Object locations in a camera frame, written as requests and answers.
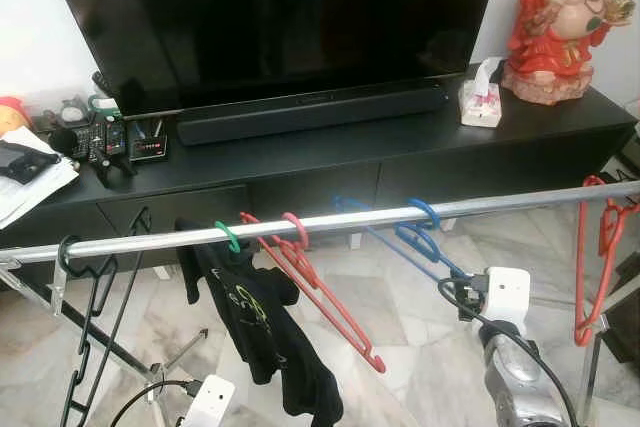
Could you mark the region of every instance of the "black t-shirt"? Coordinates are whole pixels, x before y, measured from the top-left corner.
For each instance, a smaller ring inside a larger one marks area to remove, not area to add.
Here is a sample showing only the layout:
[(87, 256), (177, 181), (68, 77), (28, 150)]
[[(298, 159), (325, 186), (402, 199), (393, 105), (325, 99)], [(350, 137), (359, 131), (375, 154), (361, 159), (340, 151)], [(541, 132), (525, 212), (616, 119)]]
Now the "black t-shirt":
[[(176, 221), (176, 230), (198, 228), (192, 222)], [(331, 427), (340, 420), (343, 407), (335, 377), (283, 307), (298, 301), (293, 281), (279, 269), (254, 269), (246, 244), (239, 254), (231, 252), (226, 242), (177, 251), (189, 303), (198, 301), (197, 281), (204, 277), (254, 382), (266, 384), (280, 369), (288, 414), (313, 414), (312, 427)]]

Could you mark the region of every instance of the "green hanger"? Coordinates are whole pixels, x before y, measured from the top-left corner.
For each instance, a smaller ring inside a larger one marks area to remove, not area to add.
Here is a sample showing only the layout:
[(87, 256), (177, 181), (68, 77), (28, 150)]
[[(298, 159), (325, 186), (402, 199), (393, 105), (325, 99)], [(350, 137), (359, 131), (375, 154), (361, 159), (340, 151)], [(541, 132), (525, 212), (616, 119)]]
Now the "green hanger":
[(227, 234), (227, 236), (229, 237), (229, 242), (230, 242), (229, 250), (235, 254), (239, 254), (241, 249), (240, 249), (240, 244), (238, 243), (238, 238), (236, 237), (236, 234), (231, 232), (229, 228), (219, 220), (216, 220), (216, 223), (214, 224), (214, 226), (224, 231), (224, 233)]

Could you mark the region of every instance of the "tv screen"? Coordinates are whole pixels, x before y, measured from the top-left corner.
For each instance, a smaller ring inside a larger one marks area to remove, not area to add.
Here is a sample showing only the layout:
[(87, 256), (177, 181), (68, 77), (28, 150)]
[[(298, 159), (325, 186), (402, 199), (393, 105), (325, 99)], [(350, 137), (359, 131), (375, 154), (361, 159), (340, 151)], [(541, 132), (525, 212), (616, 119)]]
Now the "tv screen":
[(126, 115), (460, 73), (487, 0), (67, 0)]

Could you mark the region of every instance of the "soundbar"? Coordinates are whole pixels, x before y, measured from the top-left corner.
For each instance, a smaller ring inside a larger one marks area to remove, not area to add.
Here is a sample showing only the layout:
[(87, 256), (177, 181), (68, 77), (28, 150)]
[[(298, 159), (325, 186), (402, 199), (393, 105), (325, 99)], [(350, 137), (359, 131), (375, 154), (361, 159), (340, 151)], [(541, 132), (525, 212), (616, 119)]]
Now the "soundbar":
[(427, 79), (187, 110), (177, 130), (184, 145), (199, 145), (417, 114), (447, 100), (442, 86)]

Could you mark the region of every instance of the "tissue box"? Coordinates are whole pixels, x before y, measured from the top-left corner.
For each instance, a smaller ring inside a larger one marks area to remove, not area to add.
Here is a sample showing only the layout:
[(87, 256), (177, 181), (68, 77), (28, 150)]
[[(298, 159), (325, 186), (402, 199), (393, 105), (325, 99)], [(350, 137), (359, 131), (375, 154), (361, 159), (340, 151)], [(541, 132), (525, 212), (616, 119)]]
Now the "tissue box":
[(498, 84), (489, 84), (486, 97), (475, 95), (474, 88), (475, 81), (467, 80), (458, 93), (461, 122), (476, 127), (497, 127), (502, 117)]

